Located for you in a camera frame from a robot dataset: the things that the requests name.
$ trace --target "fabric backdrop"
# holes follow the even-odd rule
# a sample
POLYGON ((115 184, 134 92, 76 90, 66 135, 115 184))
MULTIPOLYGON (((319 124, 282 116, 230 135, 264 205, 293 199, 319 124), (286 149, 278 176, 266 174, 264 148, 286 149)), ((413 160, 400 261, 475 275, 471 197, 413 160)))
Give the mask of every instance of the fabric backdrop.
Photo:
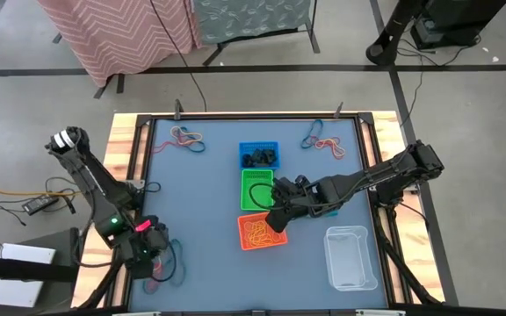
MULTIPOLYGON (((38 0, 99 87, 176 53, 149 0, 38 0)), ((190 0, 154 0, 182 53, 201 47, 190 0)))
POLYGON ((309 19, 310 0, 193 0, 202 42, 293 29, 309 19))

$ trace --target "pink chevron fabric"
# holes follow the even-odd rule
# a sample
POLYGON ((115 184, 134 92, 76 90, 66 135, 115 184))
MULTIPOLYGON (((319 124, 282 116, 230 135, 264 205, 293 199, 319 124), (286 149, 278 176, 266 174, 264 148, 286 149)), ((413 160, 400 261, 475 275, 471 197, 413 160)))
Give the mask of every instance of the pink chevron fabric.
MULTIPOLYGON (((99 87, 176 53, 149 0, 38 0, 99 87)), ((154 0, 181 53, 202 46, 191 0, 154 0)))

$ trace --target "clear plastic container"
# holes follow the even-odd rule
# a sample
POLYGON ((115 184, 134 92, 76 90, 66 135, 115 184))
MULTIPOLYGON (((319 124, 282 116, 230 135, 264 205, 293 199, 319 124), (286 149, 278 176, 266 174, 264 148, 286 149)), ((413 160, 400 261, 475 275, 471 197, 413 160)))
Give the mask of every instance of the clear plastic container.
POLYGON ((330 227, 325 233, 329 283, 338 291, 369 291, 378 286, 372 273, 363 226, 330 227))

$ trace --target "teal patterned fabric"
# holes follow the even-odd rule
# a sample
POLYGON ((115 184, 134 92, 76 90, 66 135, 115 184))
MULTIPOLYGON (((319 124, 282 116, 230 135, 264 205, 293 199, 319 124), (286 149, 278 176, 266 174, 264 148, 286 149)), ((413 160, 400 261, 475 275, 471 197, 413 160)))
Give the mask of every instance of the teal patterned fabric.
POLYGON ((204 44, 293 29, 309 19, 310 0, 193 0, 204 44))

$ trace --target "blue plastic basket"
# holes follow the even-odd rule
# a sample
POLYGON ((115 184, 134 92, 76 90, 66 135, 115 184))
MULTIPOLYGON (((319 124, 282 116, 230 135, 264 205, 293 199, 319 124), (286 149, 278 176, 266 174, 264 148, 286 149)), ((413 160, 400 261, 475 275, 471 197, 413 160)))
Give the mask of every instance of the blue plastic basket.
POLYGON ((277 141, 247 141, 239 143, 239 167, 241 169, 272 169, 280 168, 280 151, 278 150, 277 141), (244 154, 253 154, 257 149, 272 149, 277 156, 277 160, 270 167, 243 167, 242 157, 244 154))

